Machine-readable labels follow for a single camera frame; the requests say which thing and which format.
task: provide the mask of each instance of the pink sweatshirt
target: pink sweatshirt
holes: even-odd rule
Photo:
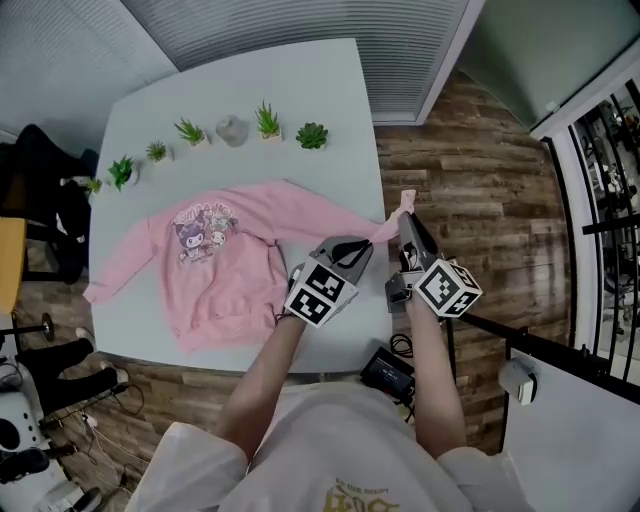
[[[204,192],[135,224],[104,267],[92,269],[84,296],[110,299],[155,259],[183,350],[259,343],[287,293],[276,240],[318,245],[355,235],[385,242],[397,234],[398,215],[413,212],[414,197],[413,190],[402,192],[400,208],[380,225],[285,181]]]

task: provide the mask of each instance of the white table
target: white table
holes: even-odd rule
[[[254,110],[266,100],[282,122],[284,142],[264,143]],[[235,114],[250,122],[240,148],[218,138],[215,124]],[[210,136],[207,149],[190,149],[173,122],[190,119]],[[325,151],[295,140],[305,122],[329,129]],[[96,276],[116,242],[139,219],[208,189],[287,179],[376,222],[384,221],[382,186],[362,68],[353,39],[314,41],[238,55],[180,73],[118,101],[111,111],[98,165],[108,176],[123,155],[144,162],[150,141],[165,141],[175,162],[143,164],[139,183],[122,193],[103,190],[93,203],[90,269]],[[313,249],[282,245],[287,268]],[[319,330],[307,328],[294,372],[352,371],[364,366],[391,335],[384,281],[388,251],[378,246],[347,309]],[[259,346],[181,352],[164,315],[154,262],[105,304],[93,306],[98,348],[126,357],[222,370],[246,370]]]

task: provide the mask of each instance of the succulent plant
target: succulent plant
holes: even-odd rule
[[[198,125],[193,124],[188,119],[185,121],[180,118],[180,121],[180,124],[173,123],[173,125],[178,129],[181,138],[188,141],[192,146],[204,139],[204,132]]]
[[[316,123],[305,123],[298,130],[296,140],[304,149],[320,149],[327,143],[327,134],[329,130],[325,130],[324,126]]]
[[[129,181],[132,172],[133,159],[127,157],[127,155],[123,156],[119,162],[114,160],[111,167],[109,167],[109,174],[113,176],[113,184],[119,191],[122,190],[122,185]]]
[[[152,162],[159,162],[167,156],[167,146],[163,142],[156,140],[147,146],[147,157]]]
[[[89,180],[89,183],[87,183],[87,189],[89,189],[89,192],[91,192],[93,195],[97,195],[98,192],[100,192],[100,189],[102,188],[102,180],[95,178],[95,179],[91,179]]]
[[[278,114],[274,114],[271,111],[271,103],[266,107],[263,101],[262,106],[258,107],[256,117],[258,118],[258,131],[262,134],[263,138],[267,139],[278,134],[280,131]]]

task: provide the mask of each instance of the sleeve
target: sleeve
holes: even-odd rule
[[[89,281],[84,297],[104,302],[113,297],[153,257],[149,219],[135,224],[122,238],[98,272]]]
[[[247,459],[236,445],[204,430],[174,423],[160,441],[125,512],[203,510],[244,478]]]
[[[413,213],[415,190],[402,192],[400,207],[384,224],[377,224],[324,197],[288,182],[260,189],[260,201],[267,206],[270,238],[309,240],[317,243],[330,236],[354,235],[382,243],[398,234],[398,216]]]
[[[489,457],[475,448],[456,448],[438,458],[476,512],[535,512],[508,454]]]

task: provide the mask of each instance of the white t-shirt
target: white t-shirt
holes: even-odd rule
[[[285,389],[276,418],[250,468],[236,445],[174,423],[126,512],[533,510],[508,458],[459,448],[435,461],[377,391]]]

